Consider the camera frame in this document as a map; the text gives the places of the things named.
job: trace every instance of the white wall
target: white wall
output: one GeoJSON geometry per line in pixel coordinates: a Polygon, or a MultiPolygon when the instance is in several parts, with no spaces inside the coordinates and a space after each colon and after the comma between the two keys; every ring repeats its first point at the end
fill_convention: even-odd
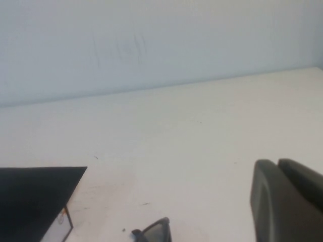
{"type": "Polygon", "coordinates": [[[0,105],[323,66],[321,0],[2,0],[0,105]]]}

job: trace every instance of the black plastic object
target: black plastic object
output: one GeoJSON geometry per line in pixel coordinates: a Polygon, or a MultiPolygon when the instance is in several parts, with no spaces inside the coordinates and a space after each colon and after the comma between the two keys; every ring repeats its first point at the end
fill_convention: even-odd
{"type": "Polygon", "coordinates": [[[86,167],[0,168],[0,241],[39,242],[86,167]]]}
{"type": "Polygon", "coordinates": [[[153,223],[143,231],[135,229],[132,234],[136,237],[135,242],[172,242],[170,220],[165,217],[153,223]]]}
{"type": "Polygon", "coordinates": [[[322,175],[290,159],[256,162],[251,209],[258,242],[322,242],[322,208],[322,175]]]}

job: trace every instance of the table surface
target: table surface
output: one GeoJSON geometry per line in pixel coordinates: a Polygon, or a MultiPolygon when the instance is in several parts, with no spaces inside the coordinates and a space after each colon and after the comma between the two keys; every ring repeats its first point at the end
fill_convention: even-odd
{"type": "Polygon", "coordinates": [[[254,162],[323,172],[322,142],[318,68],[0,109],[1,166],[88,166],[67,242],[132,241],[164,216],[174,242],[255,241],[254,162]]]}

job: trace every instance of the pencil mark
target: pencil mark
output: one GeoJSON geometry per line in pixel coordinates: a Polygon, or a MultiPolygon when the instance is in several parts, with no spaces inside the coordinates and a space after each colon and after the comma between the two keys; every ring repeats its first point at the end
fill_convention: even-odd
{"type": "Polygon", "coordinates": [[[137,39],[137,36],[134,34],[133,35],[134,39],[135,39],[135,45],[137,47],[137,51],[138,51],[138,56],[137,56],[137,59],[138,59],[138,63],[140,64],[141,63],[141,48],[140,48],[140,44],[138,42],[138,39],[137,39]]]}
{"type": "Polygon", "coordinates": [[[121,51],[120,51],[120,47],[119,47],[119,43],[118,42],[117,42],[117,51],[118,51],[120,60],[122,60],[121,51]]]}
{"type": "Polygon", "coordinates": [[[92,39],[93,39],[93,47],[94,47],[94,55],[95,55],[95,58],[96,58],[96,64],[97,64],[97,67],[99,69],[101,69],[101,66],[100,66],[100,58],[99,58],[99,55],[97,53],[97,47],[96,47],[94,33],[92,34],[92,39]]]}
{"type": "Polygon", "coordinates": [[[147,54],[146,40],[145,40],[145,38],[143,37],[142,33],[140,34],[140,37],[141,37],[141,39],[142,39],[142,43],[143,43],[143,46],[144,46],[144,49],[145,49],[145,53],[147,54]]]}
{"type": "Polygon", "coordinates": [[[113,53],[112,53],[112,50],[109,49],[109,56],[112,58],[113,57],[113,53]]]}

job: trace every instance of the black cover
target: black cover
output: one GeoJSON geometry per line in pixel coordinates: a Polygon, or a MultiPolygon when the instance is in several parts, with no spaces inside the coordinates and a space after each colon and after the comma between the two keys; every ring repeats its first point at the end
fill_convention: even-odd
{"type": "Polygon", "coordinates": [[[39,242],[86,167],[0,168],[0,241],[39,242]]]}

